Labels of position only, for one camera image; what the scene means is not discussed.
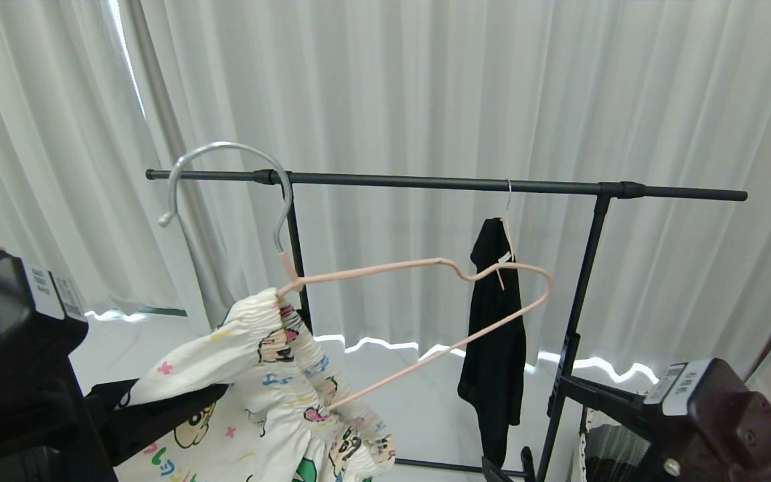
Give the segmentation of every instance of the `white floor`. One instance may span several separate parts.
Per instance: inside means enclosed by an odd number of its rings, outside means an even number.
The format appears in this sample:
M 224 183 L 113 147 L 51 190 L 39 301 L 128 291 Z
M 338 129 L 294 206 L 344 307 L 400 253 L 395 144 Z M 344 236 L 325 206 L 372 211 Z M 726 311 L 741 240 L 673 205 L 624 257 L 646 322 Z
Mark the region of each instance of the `white floor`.
M 83 391 L 89 391 L 99 382 L 137 378 L 169 350 L 195 338 L 190 330 L 181 318 L 159 315 L 140 323 L 91 321 L 88 339 L 71 355 Z M 364 345 L 353 353 L 345 353 L 339 341 L 324 341 L 321 345 L 356 388 L 416 363 L 419 356 L 413 349 L 389 350 L 374 344 Z M 480 465 L 481 440 L 474 409 L 456 396 L 461 368 L 461 357 L 449 354 L 366 397 L 367 403 L 392 428 L 398 457 Z M 523 445 L 531 448 L 538 464 L 548 423 L 545 408 L 555 370 L 555 364 L 541 361 L 533 373 L 526 373 L 522 423 L 511 427 L 505 469 L 521 470 L 519 453 Z M 608 374 L 598 368 L 578 370 L 576 375 L 613 384 Z M 651 382 L 637 374 L 614 386 L 630 391 L 646 390 Z M 580 415 L 579 406 L 567 402 L 547 476 L 549 481 L 569 480 Z M 382 482 L 398 480 L 481 481 L 483 477 L 407 466 L 395 466 L 391 473 L 377 477 L 377 481 Z

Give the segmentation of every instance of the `white sticker label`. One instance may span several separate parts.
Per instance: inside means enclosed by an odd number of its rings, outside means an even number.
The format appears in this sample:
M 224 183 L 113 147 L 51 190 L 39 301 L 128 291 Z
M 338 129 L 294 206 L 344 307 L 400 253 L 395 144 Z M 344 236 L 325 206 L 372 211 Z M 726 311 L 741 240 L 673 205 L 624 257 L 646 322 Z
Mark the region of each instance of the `white sticker label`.
M 31 288 L 31 297 L 34 298 L 35 311 L 47 317 L 64 320 L 64 310 L 62 304 L 58 302 L 56 288 L 52 286 L 50 272 L 27 262 L 23 262 L 22 266 L 25 269 L 28 286 Z
M 692 397 L 692 392 L 695 391 L 695 387 L 698 387 L 698 382 L 701 381 L 701 377 L 707 372 L 707 367 L 712 361 L 712 359 L 695 360 L 686 364 L 683 373 L 677 378 L 665 401 L 662 402 L 662 414 L 682 416 L 689 413 L 689 398 Z
M 665 372 L 665 376 L 663 376 L 658 384 L 654 385 L 651 393 L 645 398 L 645 405 L 656 405 L 657 403 L 661 403 L 662 399 L 668 394 L 668 391 L 671 390 L 674 382 L 676 382 L 680 374 L 683 373 L 683 368 L 685 368 L 685 366 L 685 363 L 669 366 L 667 372 Z
M 72 281 L 67 278 L 52 275 L 52 280 L 56 282 L 58 296 L 62 300 L 64 312 L 68 317 L 76 320 L 88 321 L 85 319 L 85 313 L 82 311 L 82 304 L 79 302 L 79 294 L 76 293 L 76 287 Z

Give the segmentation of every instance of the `screw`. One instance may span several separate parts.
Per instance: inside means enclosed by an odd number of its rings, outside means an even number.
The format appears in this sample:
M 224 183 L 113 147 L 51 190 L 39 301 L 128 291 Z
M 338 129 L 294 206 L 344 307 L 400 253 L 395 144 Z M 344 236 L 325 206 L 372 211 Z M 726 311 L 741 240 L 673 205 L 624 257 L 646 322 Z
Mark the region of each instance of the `screw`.
M 662 464 L 662 469 L 664 469 L 665 473 L 672 477 L 680 476 L 680 463 L 674 459 L 666 460 L 665 463 Z

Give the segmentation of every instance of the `light through curtain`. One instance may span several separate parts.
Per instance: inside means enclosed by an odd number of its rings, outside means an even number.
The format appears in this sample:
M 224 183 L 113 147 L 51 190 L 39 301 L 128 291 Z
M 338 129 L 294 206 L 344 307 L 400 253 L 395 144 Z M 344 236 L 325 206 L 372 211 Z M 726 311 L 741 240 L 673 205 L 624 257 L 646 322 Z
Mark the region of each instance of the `light through curtain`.
M 0 247 L 76 281 L 86 311 L 183 308 L 208 330 L 160 162 L 102 2 L 0 2 Z
M 719 356 L 743 373 L 771 334 L 771 2 L 142 1 L 122 18 L 149 39 L 131 49 L 141 91 L 166 92 L 146 104 L 158 144 L 173 122 L 186 149 L 239 141 L 294 171 L 749 190 L 744 204 L 613 201 L 580 357 L 621 373 Z M 193 163 L 261 167 L 236 153 Z M 282 284 L 278 188 L 184 184 L 208 313 Z M 309 274 L 431 256 L 468 268 L 506 201 L 295 190 Z M 514 195 L 517 257 L 556 277 L 525 320 L 534 354 L 560 347 L 592 203 Z M 535 298 L 541 281 L 521 282 Z M 313 326 L 424 351 L 465 336 L 470 290 L 435 268 L 312 286 Z

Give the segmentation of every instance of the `black metal rack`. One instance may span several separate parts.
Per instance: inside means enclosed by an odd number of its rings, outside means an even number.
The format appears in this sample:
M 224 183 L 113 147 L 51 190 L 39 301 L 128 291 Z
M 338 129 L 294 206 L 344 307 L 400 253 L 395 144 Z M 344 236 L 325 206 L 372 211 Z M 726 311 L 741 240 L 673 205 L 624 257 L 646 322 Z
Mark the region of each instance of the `black metal rack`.
M 150 180 L 167 179 L 170 171 L 156 171 L 148 169 L 146 176 Z M 547 415 L 549 425 L 547 436 L 543 445 L 543 454 L 536 474 L 538 482 L 544 482 L 545 474 L 549 469 L 551 460 L 551 451 L 555 443 L 555 436 L 561 421 L 561 414 L 564 409 L 566 398 L 571 398 L 570 391 L 563 393 L 561 390 L 562 381 L 572 375 L 573 364 L 576 360 L 576 351 L 579 347 L 579 333 L 576 329 L 579 324 L 579 317 L 582 314 L 582 304 L 584 304 L 585 293 L 588 290 L 588 280 L 590 280 L 591 268 L 594 265 L 597 246 L 600 243 L 600 233 L 602 233 L 603 222 L 608 213 L 609 202 L 612 198 L 633 199 L 637 197 L 669 197 L 679 199 L 703 199 L 715 201 L 745 201 L 748 193 L 740 190 L 727 189 L 691 189 L 691 188 L 673 188 L 659 186 L 645 186 L 640 183 L 621 181 L 616 183 L 560 183 L 560 182 L 541 182 L 541 181 L 517 181 L 507 179 L 468 179 L 459 177 L 413 177 L 413 176 L 375 176 L 362 174 L 320 174 L 320 173 L 291 173 L 288 171 L 288 177 L 291 184 L 330 184 L 344 186 L 380 186 L 380 187 L 398 187 L 398 188 L 420 188 L 420 189 L 458 189 L 458 190 L 479 190 L 479 191 L 508 191 L 513 192 L 533 192 L 550 194 L 572 194 L 572 195 L 593 195 L 596 196 L 594 202 L 594 217 L 591 221 L 591 228 L 588 232 L 588 243 L 585 246 L 584 257 L 582 257 L 582 268 L 579 272 L 579 279 L 576 281 L 576 292 L 573 296 L 573 305 L 570 309 L 570 318 L 567 323 L 564 344 L 561 347 L 561 359 L 558 365 L 558 371 L 555 375 L 555 382 L 549 396 Z M 279 184 L 278 174 L 272 169 L 263 169 L 251 171 L 250 173 L 235 173 L 235 171 L 183 171 L 181 179 L 196 179 L 208 181 L 249 181 L 261 184 Z M 300 248 L 299 226 L 296 221 L 296 210 L 291 208 L 287 217 L 288 232 L 290 232 L 291 254 L 293 256 L 296 271 L 300 276 L 304 275 L 303 254 Z M 309 297 L 307 291 L 303 288 L 300 292 L 301 315 L 311 329 L 311 317 L 309 313 Z M 481 473 L 480 467 L 463 466 L 446 463 L 432 463 L 432 461 L 415 461 L 408 459 L 397 459 L 398 464 L 431 467 L 431 469 L 456 470 L 459 472 Z M 516 471 L 504 471 L 505 475 L 512 477 L 525 477 L 527 474 Z

